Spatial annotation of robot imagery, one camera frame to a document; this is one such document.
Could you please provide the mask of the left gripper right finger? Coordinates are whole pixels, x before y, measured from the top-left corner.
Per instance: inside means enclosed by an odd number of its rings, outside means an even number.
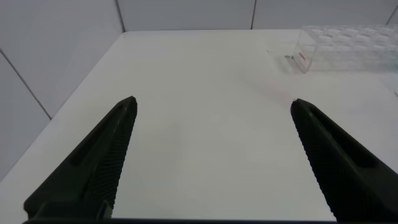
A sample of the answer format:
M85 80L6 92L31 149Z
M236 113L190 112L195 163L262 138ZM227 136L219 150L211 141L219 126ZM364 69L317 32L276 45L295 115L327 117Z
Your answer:
M290 106L298 136L338 222L397 222L397 173L315 105Z

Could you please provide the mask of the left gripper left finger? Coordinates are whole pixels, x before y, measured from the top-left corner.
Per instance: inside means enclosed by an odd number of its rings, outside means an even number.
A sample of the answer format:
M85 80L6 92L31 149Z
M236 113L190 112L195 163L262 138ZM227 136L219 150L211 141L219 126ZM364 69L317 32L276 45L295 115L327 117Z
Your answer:
M137 116L118 102L24 202L30 220L110 217Z

